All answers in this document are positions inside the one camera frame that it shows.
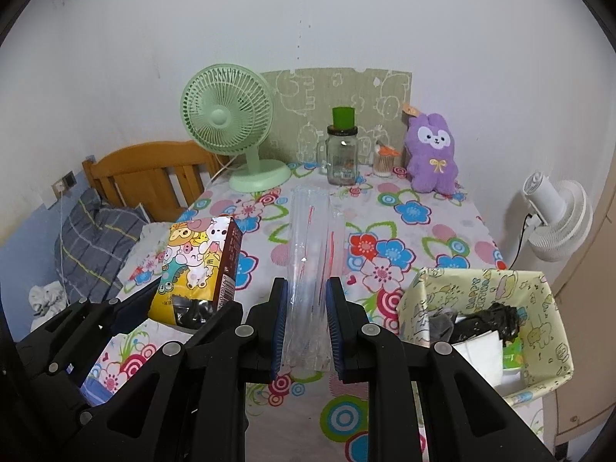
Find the green orange tissue pack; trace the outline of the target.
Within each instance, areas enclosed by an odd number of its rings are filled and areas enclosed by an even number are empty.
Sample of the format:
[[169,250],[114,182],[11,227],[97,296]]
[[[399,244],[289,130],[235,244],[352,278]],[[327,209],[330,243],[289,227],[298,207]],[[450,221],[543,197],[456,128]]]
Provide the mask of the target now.
[[524,366],[523,344],[520,337],[506,341],[503,347],[502,363],[504,370],[518,370]]

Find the grey sock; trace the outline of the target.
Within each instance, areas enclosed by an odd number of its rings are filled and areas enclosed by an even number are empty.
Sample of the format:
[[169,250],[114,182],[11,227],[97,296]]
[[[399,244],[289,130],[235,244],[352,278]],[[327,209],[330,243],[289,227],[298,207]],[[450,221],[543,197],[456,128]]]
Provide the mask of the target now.
[[453,334],[457,312],[443,308],[428,315],[429,339],[431,343],[449,342]]

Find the black plastic bag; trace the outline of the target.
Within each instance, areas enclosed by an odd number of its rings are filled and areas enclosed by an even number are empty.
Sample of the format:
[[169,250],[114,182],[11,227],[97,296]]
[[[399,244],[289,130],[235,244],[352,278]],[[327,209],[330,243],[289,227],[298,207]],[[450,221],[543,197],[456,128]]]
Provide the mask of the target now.
[[503,342],[515,340],[520,331],[517,309],[502,303],[492,303],[487,309],[456,322],[449,342],[464,342],[490,331],[497,331]]

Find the cartoon snack packet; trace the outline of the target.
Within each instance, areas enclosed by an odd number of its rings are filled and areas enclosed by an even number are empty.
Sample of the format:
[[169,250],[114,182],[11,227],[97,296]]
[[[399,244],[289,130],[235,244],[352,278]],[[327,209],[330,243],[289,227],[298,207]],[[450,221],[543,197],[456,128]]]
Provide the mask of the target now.
[[229,216],[172,224],[148,317],[191,331],[205,325],[235,297],[241,241]]

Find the clear plastic pencil case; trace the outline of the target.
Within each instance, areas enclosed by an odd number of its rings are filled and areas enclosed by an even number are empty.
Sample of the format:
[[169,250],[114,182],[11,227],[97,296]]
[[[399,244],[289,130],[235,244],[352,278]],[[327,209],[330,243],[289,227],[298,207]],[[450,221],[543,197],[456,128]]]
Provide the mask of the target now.
[[329,191],[299,186],[292,192],[288,241],[283,363],[324,372],[332,352],[327,321],[329,278],[340,278],[345,265],[345,218]]

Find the white face mask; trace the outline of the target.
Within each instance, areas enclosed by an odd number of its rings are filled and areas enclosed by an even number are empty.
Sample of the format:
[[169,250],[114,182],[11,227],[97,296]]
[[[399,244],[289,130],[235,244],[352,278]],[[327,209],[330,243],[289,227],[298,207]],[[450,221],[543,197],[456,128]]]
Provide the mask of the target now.
[[493,387],[500,386],[503,378],[503,346],[497,331],[490,331],[453,348]]

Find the crumpled grey white cloth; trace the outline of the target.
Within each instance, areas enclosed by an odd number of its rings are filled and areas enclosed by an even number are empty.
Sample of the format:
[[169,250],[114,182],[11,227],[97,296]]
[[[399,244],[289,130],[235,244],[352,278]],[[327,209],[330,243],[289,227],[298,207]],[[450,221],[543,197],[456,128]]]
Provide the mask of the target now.
[[53,281],[43,287],[32,287],[28,294],[28,301],[33,310],[31,331],[35,331],[68,306],[66,291],[59,281]]

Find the grey plaid pillow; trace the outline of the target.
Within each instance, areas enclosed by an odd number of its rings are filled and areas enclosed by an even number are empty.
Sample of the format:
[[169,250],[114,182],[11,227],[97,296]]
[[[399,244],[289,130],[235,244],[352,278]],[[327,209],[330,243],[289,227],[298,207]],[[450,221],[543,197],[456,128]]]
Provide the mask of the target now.
[[122,288],[118,273],[148,223],[142,206],[113,206],[89,188],[63,220],[55,269],[69,303],[103,303]]

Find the white bed sheet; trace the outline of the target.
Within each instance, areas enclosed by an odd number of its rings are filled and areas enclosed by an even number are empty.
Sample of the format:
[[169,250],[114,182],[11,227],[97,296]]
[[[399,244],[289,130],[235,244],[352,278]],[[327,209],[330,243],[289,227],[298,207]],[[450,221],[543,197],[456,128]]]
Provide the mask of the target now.
[[123,293],[136,291],[161,276],[170,228],[170,222],[151,222],[141,229],[117,275]]

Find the yellow cartoon storage box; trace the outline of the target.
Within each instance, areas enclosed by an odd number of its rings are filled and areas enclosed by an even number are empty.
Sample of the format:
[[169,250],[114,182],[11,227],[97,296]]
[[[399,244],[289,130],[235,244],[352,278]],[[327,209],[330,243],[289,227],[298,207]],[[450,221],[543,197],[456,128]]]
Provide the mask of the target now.
[[565,327],[541,272],[424,268],[397,312],[402,340],[456,347],[512,406],[572,378]]

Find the beige door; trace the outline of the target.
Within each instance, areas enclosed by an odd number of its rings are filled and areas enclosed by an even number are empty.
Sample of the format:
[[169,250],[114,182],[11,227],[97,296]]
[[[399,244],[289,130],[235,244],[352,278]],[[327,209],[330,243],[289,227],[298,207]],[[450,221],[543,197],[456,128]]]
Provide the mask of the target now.
[[556,390],[555,445],[597,428],[615,407],[615,167],[601,193],[590,238],[557,279],[557,305],[574,362]]

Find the floral tablecloth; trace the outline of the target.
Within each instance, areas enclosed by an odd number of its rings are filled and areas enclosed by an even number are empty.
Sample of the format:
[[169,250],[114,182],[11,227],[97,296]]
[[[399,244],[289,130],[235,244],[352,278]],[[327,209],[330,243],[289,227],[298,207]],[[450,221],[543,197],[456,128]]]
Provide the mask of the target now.
[[[336,221],[331,274],[371,322],[421,345],[430,342],[434,312],[452,309],[465,316],[493,303],[516,308],[521,336],[504,349],[498,388],[541,432],[540,388],[527,368],[540,358],[539,331],[529,318],[553,302],[545,276],[506,269],[463,189],[421,194],[405,175],[403,169],[388,177],[362,170],[355,185],[331,189]],[[246,196],[218,185],[191,206],[192,218],[230,216],[240,227],[241,303],[259,303],[267,275],[287,269],[295,188],[324,185],[314,165],[292,164],[282,187]],[[334,372],[290,364],[271,384],[248,385],[245,400],[249,460],[368,459],[367,385],[346,385]]]

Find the white standing fan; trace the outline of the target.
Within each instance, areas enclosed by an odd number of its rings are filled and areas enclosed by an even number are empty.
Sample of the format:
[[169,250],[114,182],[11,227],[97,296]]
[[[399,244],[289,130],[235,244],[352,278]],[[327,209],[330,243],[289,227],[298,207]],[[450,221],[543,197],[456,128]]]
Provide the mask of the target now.
[[578,181],[557,181],[534,171],[525,179],[521,195],[528,206],[515,251],[506,260],[513,268],[528,246],[540,261],[556,263],[569,259],[588,238],[593,206]]

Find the purple plush bunny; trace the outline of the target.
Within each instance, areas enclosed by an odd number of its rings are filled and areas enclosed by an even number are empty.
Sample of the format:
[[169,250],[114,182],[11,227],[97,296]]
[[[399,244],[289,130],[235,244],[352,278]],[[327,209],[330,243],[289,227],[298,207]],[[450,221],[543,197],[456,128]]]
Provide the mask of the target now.
[[409,117],[404,145],[409,156],[406,170],[415,192],[456,192],[459,168],[454,160],[455,141],[442,115]]

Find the toothpick jar orange lid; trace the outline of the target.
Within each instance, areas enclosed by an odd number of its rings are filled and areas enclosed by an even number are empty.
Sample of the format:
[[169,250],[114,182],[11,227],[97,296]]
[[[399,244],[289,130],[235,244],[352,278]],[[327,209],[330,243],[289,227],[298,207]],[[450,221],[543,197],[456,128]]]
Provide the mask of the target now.
[[377,142],[374,146],[373,171],[381,177],[388,177],[401,153],[390,145]]

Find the green desk fan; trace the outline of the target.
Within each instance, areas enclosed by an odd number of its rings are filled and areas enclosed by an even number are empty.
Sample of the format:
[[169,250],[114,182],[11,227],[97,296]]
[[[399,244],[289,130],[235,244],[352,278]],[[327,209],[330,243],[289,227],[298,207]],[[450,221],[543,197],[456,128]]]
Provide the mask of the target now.
[[218,156],[245,158],[231,174],[232,190],[263,192],[290,178],[287,164],[259,156],[274,119],[273,95],[261,74],[234,64],[199,71],[184,88],[181,116],[187,133],[201,148]]

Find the glass mason jar mug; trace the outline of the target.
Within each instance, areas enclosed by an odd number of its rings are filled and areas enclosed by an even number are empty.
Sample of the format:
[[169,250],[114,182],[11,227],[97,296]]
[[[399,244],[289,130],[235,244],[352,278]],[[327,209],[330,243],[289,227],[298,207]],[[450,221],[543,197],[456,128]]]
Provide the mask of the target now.
[[333,186],[353,186],[357,179],[358,128],[327,127],[327,138],[318,142],[316,158],[321,172]]

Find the green patterned backboard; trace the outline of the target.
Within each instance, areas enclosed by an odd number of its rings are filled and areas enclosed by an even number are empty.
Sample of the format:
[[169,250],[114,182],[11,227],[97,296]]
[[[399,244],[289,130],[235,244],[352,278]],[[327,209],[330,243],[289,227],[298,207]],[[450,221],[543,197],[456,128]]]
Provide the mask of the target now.
[[358,128],[358,161],[372,161],[381,142],[403,148],[407,131],[402,113],[410,103],[410,72],[353,68],[311,68],[264,72],[273,94],[270,134],[259,148],[263,159],[314,163],[316,146],[327,138],[332,110],[349,106]]

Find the green cup on jar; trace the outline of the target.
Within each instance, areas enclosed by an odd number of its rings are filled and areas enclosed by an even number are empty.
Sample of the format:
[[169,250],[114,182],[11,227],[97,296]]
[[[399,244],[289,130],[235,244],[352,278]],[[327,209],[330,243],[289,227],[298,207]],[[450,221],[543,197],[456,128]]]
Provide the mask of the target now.
[[332,126],[339,131],[355,127],[355,109],[352,106],[336,106],[332,109]]

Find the wall power socket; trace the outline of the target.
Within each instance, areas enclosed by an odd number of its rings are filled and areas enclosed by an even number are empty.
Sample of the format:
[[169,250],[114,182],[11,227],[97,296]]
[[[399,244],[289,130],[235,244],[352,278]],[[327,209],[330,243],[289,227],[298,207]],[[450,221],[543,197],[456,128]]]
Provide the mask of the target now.
[[64,196],[65,193],[70,191],[77,184],[75,174],[72,171],[69,171],[63,177],[61,177],[58,181],[56,181],[51,189],[56,199],[60,199]]

